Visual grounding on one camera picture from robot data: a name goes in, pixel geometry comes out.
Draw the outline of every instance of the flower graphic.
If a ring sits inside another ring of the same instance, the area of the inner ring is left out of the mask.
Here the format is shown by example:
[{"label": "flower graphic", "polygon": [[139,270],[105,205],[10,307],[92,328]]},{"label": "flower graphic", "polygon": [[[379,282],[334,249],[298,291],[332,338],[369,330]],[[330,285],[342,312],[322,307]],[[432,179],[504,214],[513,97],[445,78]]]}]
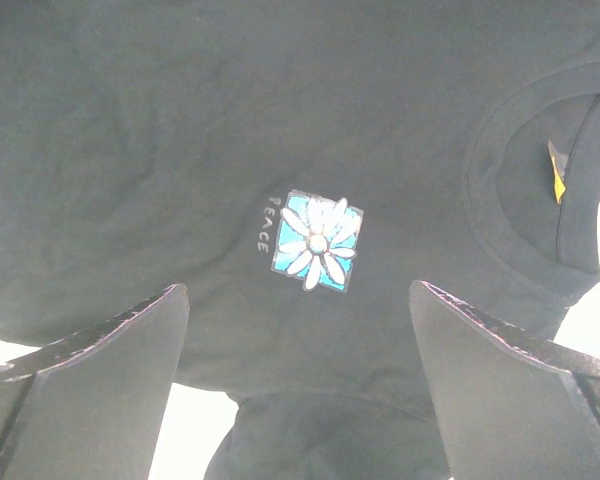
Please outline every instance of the flower graphic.
[{"label": "flower graphic", "polygon": [[318,284],[345,291],[351,273],[362,211],[338,202],[293,191],[282,217],[273,270],[304,279],[304,290]]}]

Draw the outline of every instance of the white daisy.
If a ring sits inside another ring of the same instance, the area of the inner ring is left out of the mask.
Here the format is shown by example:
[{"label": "white daisy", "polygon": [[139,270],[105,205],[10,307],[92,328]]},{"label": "white daisy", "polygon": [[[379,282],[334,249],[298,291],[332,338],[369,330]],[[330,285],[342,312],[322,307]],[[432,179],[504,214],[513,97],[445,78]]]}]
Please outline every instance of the white daisy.
[{"label": "white daisy", "polygon": [[[298,257],[289,265],[288,275],[297,275],[309,266],[309,273],[304,280],[304,289],[312,290],[320,281],[322,269],[328,273],[331,280],[337,285],[344,285],[346,274],[339,258],[354,258],[356,252],[352,248],[333,247],[354,235],[360,229],[360,217],[354,218],[346,215],[347,199],[343,198],[333,204],[321,202],[316,197],[311,197],[307,205],[309,225],[291,209],[283,208],[282,218],[298,234],[302,241],[290,242],[280,245],[279,251],[287,254],[298,254]],[[329,236],[338,228],[340,230],[329,240]]]}]

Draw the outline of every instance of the flower petal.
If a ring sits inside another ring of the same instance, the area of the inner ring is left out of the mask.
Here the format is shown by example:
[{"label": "flower petal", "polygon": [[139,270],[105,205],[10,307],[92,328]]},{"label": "flower petal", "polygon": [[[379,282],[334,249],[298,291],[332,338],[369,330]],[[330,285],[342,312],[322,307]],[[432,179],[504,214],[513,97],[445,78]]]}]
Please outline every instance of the flower petal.
[{"label": "flower petal", "polygon": [[311,253],[309,250],[305,250],[302,255],[296,258],[293,263],[289,265],[289,268],[287,268],[287,273],[289,275],[296,275],[300,273],[307,265],[309,265],[312,258],[313,253]]},{"label": "flower petal", "polygon": [[340,242],[344,242],[351,235],[358,232],[358,230],[360,230],[360,217],[355,217],[342,226],[342,230],[340,230],[336,236],[333,237],[333,240],[331,240],[331,245],[337,245]]},{"label": "flower petal", "polygon": [[320,274],[322,273],[322,265],[320,263],[320,257],[313,257],[309,273],[304,281],[305,290],[313,290],[318,282],[320,281]]},{"label": "flower petal", "polygon": [[330,248],[329,253],[340,258],[353,258],[356,256],[356,251],[353,248]]},{"label": "flower petal", "polygon": [[304,222],[300,220],[300,217],[298,217],[296,212],[285,207],[282,209],[280,214],[282,215],[282,218],[286,220],[289,226],[293,228],[297,233],[299,233],[303,237],[307,237],[309,235],[309,227],[307,227],[304,224]]},{"label": "flower petal", "polygon": [[338,224],[344,220],[344,214],[347,211],[347,207],[349,203],[346,198],[340,199],[338,203],[331,209],[331,211],[325,215],[324,220],[324,235],[329,235],[333,231],[334,228],[338,226]]},{"label": "flower petal", "polygon": [[316,197],[311,197],[309,199],[309,204],[307,205],[307,214],[309,216],[309,228],[312,233],[322,233],[323,225],[323,214],[322,207],[318,202]]},{"label": "flower petal", "polygon": [[278,247],[280,253],[300,253],[307,249],[306,242],[289,242],[283,243]]},{"label": "flower petal", "polygon": [[336,259],[333,258],[329,253],[327,253],[324,256],[324,263],[327,266],[327,272],[329,272],[329,276],[331,277],[331,279],[338,285],[344,285],[344,270],[336,261]]}]

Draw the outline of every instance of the black t-shirt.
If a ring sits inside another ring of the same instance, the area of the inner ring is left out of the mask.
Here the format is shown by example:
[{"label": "black t-shirt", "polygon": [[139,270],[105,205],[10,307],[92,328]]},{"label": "black t-shirt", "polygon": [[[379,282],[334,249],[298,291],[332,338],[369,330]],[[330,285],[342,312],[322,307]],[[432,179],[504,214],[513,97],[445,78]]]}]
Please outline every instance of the black t-shirt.
[{"label": "black t-shirt", "polygon": [[209,480],[448,478],[411,282],[551,337],[599,198],[600,0],[0,2],[0,339],[186,283]]}]

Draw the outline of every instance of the neckline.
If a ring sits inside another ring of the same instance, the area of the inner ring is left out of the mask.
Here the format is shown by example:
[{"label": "neckline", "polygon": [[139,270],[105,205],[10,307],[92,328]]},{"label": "neckline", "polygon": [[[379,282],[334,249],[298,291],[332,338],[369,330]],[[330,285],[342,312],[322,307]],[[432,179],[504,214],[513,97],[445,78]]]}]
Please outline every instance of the neckline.
[{"label": "neckline", "polygon": [[[463,165],[463,203],[478,243],[518,281],[565,307],[598,283],[600,273],[552,261],[522,238],[502,209],[496,175],[505,160],[505,149],[519,128],[550,105],[585,95],[600,95],[600,61],[549,72],[508,93],[504,100],[492,104],[478,123],[467,143]],[[580,183],[583,177],[594,174],[600,174],[600,165],[578,168],[577,178],[570,176],[570,181]],[[586,196],[565,201],[562,215],[574,218],[574,212],[585,201]]]}]

